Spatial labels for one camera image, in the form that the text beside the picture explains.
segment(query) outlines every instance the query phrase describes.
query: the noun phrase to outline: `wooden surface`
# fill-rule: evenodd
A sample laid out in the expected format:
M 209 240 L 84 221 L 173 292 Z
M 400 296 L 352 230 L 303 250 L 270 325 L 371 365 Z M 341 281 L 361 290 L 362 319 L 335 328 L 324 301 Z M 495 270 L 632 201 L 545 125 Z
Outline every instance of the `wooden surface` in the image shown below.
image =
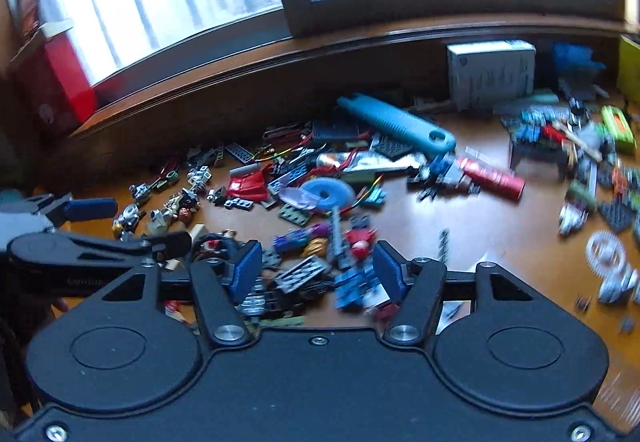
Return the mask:
M 458 138 L 458 151 L 463 152 L 465 146 L 470 145 L 495 159 L 496 163 L 507 165 L 508 135 L 497 121 L 465 121 L 451 116 L 442 117 L 439 122 Z M 235 160 L 225 154 L 225 166 L 212 170 L 210 186 L 226 184 L 228 168 L 236 165 Z M 485 252 L 491 251 L 503 258 L 516 276 L 571 313 L 575 313 L 574 301 L 579 293 L 591 296 L 589 311 L 578 316 L 601 335 L 617 359 L 640 370 L 640 305 L 630 304 L 626 309 L 618 309 L 597 303 L 600 279 L 591 273 L 584 258 L 589 236 L 594 231 L 606 229 L 606 225 L 594 214 L 581 232 L 566 240 L 559 239 L 558 213 L 566 185 L 558 181 L 556 168 L 523 161 L 518 173 L 525 175 L 527 185 L 522 201 L 517 205 L 488 192 L 474 197 L 417 202 L 415 194 L 406 192 L 404 177 L 388 176 L 384 182 L 386 204 L 380 212 L 370 212 L 372 223 L 378 229 L 378 237 L 389 241 L 408 259 L 435 257 L 438 231 L 448 227 L 450 269 L 467 269 Z M 141 171 L 138 175 L 115 177 L 103 186 L 89 187 L 83 193 L 76 193 L 76 197 L 114 197 L 122 209 L 131 201 L 129 184 L 152 180 L 151 173 Z M 181 174 L 177 187 L 183 183 L 184 174 Z M 171 190 L 155 195 L 144 209 L 161 207 L 170 195 Z M 610 196 L 601 191 L 599 197 L 608 199 Z M 226 210 L 203 200 L 194 223 L 205 223 L 210 231 L 236 229 L 239 239 L 255 238 L 269 245 L 274 235 L 294 227 L 276 214 L 276 209 L 266 211 L 258 205 L 251 212 Z M 111 237 L 111 221 L 74 224 L 72 230 Z M 137 232 L 141 234 L 144 230 L 145 220 Z M 623 233 L 621 239 L 629 262 L 640 267 L 640 252 L 631 232 Z M 619 324 L 625 314 L 638 325 L 631 335 L 620 334 Z M 322 326 L 361 323 L 363 319 L 358 316 L 335 311 L 331 297 L 310 311 L 306 320 L 308 325 Z

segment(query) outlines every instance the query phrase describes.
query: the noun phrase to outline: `blue plastic tool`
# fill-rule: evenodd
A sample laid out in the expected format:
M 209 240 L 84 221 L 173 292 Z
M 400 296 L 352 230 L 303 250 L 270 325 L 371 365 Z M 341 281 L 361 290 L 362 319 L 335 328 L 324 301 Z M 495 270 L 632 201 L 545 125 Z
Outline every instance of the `blue plastic tool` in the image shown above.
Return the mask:
M 380 131 L 434 157 L 453 151 L 456 138 L 446 129 L 361 93 L 340 97 L 338 106 Z
M 117 213 L 118 202 L 113 198 L 71 200 L 65 206 L 65 218 L 68 221 L 113 218 Z

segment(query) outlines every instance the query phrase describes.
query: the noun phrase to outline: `metal part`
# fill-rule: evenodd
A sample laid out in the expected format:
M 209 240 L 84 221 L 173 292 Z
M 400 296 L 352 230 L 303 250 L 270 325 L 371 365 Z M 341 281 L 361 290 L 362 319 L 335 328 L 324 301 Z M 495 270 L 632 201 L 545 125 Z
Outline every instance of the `metal part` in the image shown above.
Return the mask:
M 584 297 L 582 294 L 578 294 L 578 297 L 575 298 L 575 309 L 582 314 L 586 314 L 589 309 L 589 305 L 591 304 L 590 297 Z
M 237 341 L 244 337 L 244 330 L 238 325 L 222 325 L 213 332 L 220 341 Z
M 626 304 L 639 280 L 638 271 L 629 266 L 621 273 L 611 274 L 600 285 L 598 301 L 605 305 Z
M 326 346 L 329 344 L 329 339 L 326 337 L 316 336 L 309 339 L 309 342 L 314 346 Z
M 47 427 L 44 434 L 51 442 L 65 442 L 67 437 L 66 429 L 56 424 Z
M 560 210 L 558 234 L 568 236 L 572 232 L 579 231 L 587 221 L 587 213 L 571 202 L 565 202 Z
M 415 341 L 418 336 L 420 336 L 420 332 L 411 325 L 397 325 L 389 330 L 389 337 L 401 343 Z
M 602 278 L 626 267 L 625 247 L 617 236 L 607 231 L 594 232 L 587 242 L 585 256 L 589 268 Z
M 571 442 L 587 442 L 591 438 L 591 428 L 589 426 L 578 426 L 571 431 Z
M 449 261 L 449 229 L 442 229 L 438 236 L 438 261 L 444 265 Z
M 225 150 L 231 156 L 236 157 L 242 164 L 248 164 L 254 160 L 253 154 L 235 142 L 226 146 Z

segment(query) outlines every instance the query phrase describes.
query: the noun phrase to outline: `yellow green object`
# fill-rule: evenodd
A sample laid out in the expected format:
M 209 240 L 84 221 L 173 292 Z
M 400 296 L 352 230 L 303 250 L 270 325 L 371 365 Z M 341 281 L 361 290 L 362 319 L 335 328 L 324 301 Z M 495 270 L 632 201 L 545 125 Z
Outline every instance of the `yellow green object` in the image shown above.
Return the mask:
M 616 149 L 633 152 L 636 149 L 636 139 L 622 111 L 615 106 L 603 106 L 600 115 L 611 138 L 616 142 Z
M 620 38 L 618 89 L 634 102 L 640 102 L 640 44 Z

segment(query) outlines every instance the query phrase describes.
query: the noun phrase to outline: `plastic gear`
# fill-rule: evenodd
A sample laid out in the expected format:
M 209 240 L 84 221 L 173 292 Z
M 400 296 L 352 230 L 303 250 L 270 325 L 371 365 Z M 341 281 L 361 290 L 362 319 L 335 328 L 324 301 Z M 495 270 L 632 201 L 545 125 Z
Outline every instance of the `plastic gear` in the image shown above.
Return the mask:
M 594 232 L 585 250 L 589 268 L 602 278 L 622 271 L 626 267 L 626 252 L 615 234 Z

